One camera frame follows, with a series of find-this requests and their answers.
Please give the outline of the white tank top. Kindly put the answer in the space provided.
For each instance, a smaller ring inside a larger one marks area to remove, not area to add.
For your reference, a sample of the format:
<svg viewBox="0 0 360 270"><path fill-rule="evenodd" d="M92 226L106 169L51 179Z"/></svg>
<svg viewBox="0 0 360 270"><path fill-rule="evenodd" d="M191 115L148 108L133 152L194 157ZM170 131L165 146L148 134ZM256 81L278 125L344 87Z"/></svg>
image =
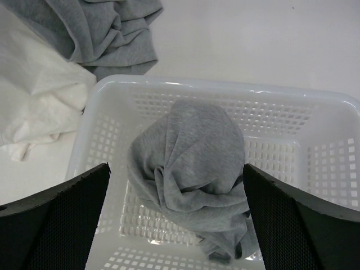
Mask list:
<svg viewBox="0 0 360 270"><path fill-rule="evenodd" d="M1 149L12 160L75 131L95 83L1 7Z"/></svg>

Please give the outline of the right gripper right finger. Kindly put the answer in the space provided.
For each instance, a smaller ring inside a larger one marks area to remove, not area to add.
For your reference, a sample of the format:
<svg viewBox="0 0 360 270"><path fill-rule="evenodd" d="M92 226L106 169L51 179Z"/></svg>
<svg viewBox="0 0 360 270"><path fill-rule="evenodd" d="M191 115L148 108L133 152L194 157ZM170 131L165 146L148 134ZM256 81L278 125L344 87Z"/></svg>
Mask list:
<svg viewBox="0 0 360 270"><path fill-rule="evenodd" d="M246 164L244 187L266 269L359 269L359 211Z"/></svg>

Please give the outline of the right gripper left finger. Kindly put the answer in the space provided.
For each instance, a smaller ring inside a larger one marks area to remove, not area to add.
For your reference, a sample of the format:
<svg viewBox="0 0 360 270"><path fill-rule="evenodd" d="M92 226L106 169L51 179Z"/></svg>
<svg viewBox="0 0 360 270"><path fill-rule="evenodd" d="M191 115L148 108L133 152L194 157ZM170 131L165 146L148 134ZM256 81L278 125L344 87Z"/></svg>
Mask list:
<svg viewBox="0 0 360 270"><path fill-rule="evenodd" d="M1 269L85 269L109 180L102 163L1 205Z"/></svg>

